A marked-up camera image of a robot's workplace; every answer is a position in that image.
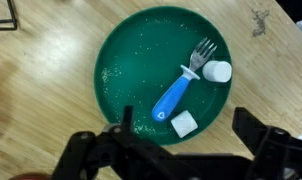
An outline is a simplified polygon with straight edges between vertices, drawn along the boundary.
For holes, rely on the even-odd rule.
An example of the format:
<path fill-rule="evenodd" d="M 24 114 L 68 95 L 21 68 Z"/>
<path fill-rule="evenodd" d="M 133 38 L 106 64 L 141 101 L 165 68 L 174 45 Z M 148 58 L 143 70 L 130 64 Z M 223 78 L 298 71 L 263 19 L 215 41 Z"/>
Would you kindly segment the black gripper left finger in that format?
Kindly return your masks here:
<path fill-rule="evenodd" d="M 132 106 L 125 106 L 122 120 L 110 125 L 107 133 L 110 136 L 111 150 L 117 156 L 133 154 L 144 157 L 148 154 L 147 141 L 139 138 L 133 132 L 133 110 Z"/>

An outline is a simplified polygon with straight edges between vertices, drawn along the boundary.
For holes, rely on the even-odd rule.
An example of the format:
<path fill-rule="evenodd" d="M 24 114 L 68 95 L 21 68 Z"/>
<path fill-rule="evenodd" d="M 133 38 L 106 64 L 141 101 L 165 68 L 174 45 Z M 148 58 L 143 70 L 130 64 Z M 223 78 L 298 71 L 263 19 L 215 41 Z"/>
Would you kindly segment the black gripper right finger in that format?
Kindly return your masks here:
<path fill-rule="evenodd" d="M 288 157 L 290 134 L 265 125 L 246 108 L 235 108 L 232 129 L 255 159 L 285 160 Z"/>

